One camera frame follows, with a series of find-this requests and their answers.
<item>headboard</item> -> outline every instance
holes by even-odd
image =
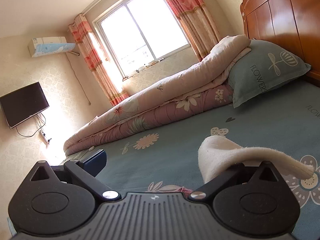
[[[243,0],[244,33],[278,44],[312,65],[309,81],[320,84],[320,0]]]

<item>curtain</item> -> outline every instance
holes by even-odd
[[[201,61],[220,40],[219,31],[203,0],[166,0]]]
[[[74,24],[69,25],[69,30],[78,44],[84,60],[89,69],[107,96],[112,106],[119,104],[128,96],[127,92],[119,91],[106,71],[108,59],[102,50],[97,38],[94,36],[87,19],[81,14],[75,19]]]

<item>black television screen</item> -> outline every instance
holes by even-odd
[[[0,97],[0,105],[10,129],[49,107],[39,82]]]

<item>window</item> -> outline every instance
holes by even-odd
[[[126,0],[98,25],[124,76],[189,46],[164,0]]]

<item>teal bed sheet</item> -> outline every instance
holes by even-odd
[[[293,235],[320,237],[320,88],[296,80],[259,95],[234,109],[226,105],[188,119],[147,130],[96,148],[108,155],[97,179],[126,192],[197,189],[203,184],[197,151],[202,141],[219,134],[243,147],[269,147],[314,165],[311,180],[284,177],[301,206]],[[87,151],[68,157],[80,158]]]

